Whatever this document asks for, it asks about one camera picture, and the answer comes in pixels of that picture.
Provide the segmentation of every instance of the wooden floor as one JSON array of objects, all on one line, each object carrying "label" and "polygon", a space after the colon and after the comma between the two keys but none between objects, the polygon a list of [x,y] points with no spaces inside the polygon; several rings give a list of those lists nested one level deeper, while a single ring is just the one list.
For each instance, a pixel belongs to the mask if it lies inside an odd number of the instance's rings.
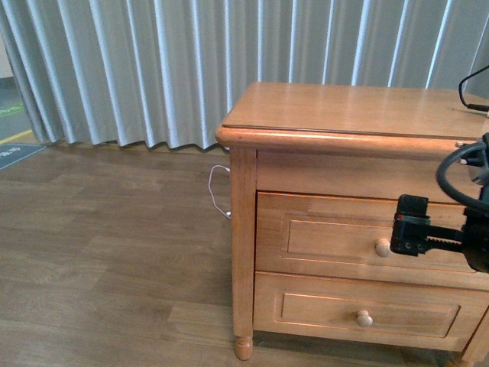
[{"label": "wooden floor", "polygon": [[[0,171],[0,366],[440,366],[448,353],[257,333],[232,350],[225,155],[49,147]],[[228,174],[216,199],[229,209]],[[489,366],[489,360],[480,366]]]}]

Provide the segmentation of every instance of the nightstand top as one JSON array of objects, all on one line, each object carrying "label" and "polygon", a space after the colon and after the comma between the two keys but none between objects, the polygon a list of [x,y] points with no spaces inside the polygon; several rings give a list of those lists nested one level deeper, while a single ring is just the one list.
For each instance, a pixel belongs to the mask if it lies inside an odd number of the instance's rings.
[{"label": "nightstand top", "polygon": [[466,109],[450,89],[253,83],[222,126],[471,140],[489,132],[489,119]]}]

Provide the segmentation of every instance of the robotic arm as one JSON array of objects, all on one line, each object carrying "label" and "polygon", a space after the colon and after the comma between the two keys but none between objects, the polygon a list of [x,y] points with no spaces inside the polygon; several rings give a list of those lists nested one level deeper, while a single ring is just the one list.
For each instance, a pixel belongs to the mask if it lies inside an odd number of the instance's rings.
[{"label": "robotic arm", "polygon": [[[464,254],[476,271],[489,273],[489,134],[470,145],[461,145],[443,160],[436,171],[440,188],[465,205],[467,217],[461,230],[431,226],[426,215],[428,199],[402,195],[397,202],[390,249],[402,255],[418,256],[438,248]],[[459,161],[467,164],[474,183],[482,186],[479,199],[456,190],[446,179],[448,168]]]}]

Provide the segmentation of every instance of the nightstand leg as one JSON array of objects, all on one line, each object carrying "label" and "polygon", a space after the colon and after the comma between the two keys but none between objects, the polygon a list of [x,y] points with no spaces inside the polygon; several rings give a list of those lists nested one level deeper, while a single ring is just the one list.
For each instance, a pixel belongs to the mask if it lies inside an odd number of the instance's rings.
[{"label": "nightstand leg", "polygon": [[235,353],[238,359],[246,361],[250,359],[251,352],[253,351],[253,338],[243,338],[241,336],[236,337]]},{"label": "nightstand leg", "polygon": [[473,362],[464,361],[460,356],[452,355],[445,367],[474,367]]},{"label": "nightstand leg", "polygon": [[236,356],[245,361],[253,347],[254,223],[257,152],[231,148],[232,297]]}]

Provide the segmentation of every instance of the wooden knob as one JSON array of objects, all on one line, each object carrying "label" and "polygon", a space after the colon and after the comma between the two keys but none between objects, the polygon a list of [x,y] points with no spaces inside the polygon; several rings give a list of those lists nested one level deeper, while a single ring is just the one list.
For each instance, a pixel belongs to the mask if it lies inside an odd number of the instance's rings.
[{"label": "wooden knob", "polygon": [[378,239],[375,242],[375,253],[381,258],[386,258],[392,254],[390,250],[390,241],[388,239]]},{"label": "wooden knob", "polygon": [[357,319],[355,321],[361,327],[369,327],[374,323],[374,319],[372,319],[368,314],[368,311],[365,310],[357,312]]}]

